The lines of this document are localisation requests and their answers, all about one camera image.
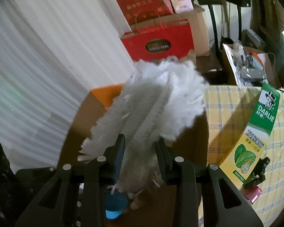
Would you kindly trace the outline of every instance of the plaid fabric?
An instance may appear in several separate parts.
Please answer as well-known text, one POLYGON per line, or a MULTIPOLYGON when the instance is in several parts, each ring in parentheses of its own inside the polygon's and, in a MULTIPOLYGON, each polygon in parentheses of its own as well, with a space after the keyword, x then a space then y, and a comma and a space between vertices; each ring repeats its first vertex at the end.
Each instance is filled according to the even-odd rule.
MULTIPOLYGON (((244 131, 261 89, 257 87, 210 86, 204 102, 209 124, 208 164, 219 164, 244 131)), ((264 157, 270 158, 263 193, 253 205, 264 226, 277 218, 284 208, 284 92, 264 157)), ((202 207, 199 225, 203 226, 202 207)))

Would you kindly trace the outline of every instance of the white feather duster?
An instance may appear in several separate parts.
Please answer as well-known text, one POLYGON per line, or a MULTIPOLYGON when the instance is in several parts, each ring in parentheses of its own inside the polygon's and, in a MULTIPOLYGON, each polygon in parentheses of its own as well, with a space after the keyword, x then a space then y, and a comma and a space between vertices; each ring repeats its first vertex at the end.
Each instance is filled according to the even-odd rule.
POLYGON ((113 146, 119 133, 126 145, 116 187, 121 192, 137 192, 158 171, 153 143, 162 136, 175 141, 204 111, 202 102, 208 84, 191 61, 159 66, 140 61, 137 71, 124 85, 109 111, 92 127, 79 161, 92 160, 113 146))

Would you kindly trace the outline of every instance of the blue cup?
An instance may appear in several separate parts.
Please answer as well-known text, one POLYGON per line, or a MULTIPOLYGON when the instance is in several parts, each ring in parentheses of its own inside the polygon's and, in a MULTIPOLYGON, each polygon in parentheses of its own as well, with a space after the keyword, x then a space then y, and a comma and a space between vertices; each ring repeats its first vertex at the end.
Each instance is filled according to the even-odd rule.
POLYGON ((110 192, 105 193, 105 212, 106 218, 116 219, 121 215, 124 208, 127 206, 128 200, 125 195, 120 192, 115 192, 113 195, 110 192))

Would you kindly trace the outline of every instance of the man with top hat logo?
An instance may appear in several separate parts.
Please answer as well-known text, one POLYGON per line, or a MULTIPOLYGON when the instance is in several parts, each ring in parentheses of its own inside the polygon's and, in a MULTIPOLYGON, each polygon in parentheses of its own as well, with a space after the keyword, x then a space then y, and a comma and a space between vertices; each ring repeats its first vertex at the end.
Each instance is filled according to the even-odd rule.
POLYGON ((267 107, 270 110, 274 105, 276 105, 275 103, 276 97, 271 92, 265 93, 265 96, 266 96, 265 107, 267 107))

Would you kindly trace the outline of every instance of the red gift bag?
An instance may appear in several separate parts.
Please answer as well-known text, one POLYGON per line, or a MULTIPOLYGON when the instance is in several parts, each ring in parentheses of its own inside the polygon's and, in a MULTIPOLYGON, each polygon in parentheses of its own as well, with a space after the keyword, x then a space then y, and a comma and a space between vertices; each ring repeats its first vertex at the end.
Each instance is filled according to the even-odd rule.
POLYGON ((126 33, 121 41, 133 61, 156 61, 168 56, 180 59, 194 49, 191 28, 186 19, 126 33))
POLYGON ((128 24, 173 14, 170 0, 116 0, 128 24))

